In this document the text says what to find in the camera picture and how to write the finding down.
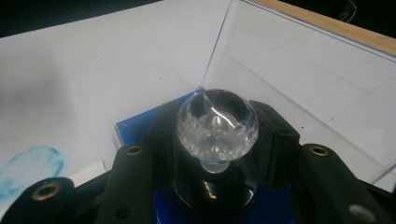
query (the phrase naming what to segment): glass sphere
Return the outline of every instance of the glass sphere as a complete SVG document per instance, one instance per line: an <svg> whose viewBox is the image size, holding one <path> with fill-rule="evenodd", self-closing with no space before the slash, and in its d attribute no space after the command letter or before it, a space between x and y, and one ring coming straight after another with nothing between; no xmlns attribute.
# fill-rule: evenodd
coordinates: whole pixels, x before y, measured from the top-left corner
<svg viewBox="0 0 396 224"><path fill-rule="evenodd" d="M254 108L230 91L210 90L193 95L178 112L177 136L181 145L212 174L225 171L230 161L247 154L258 131Z"/></svg>

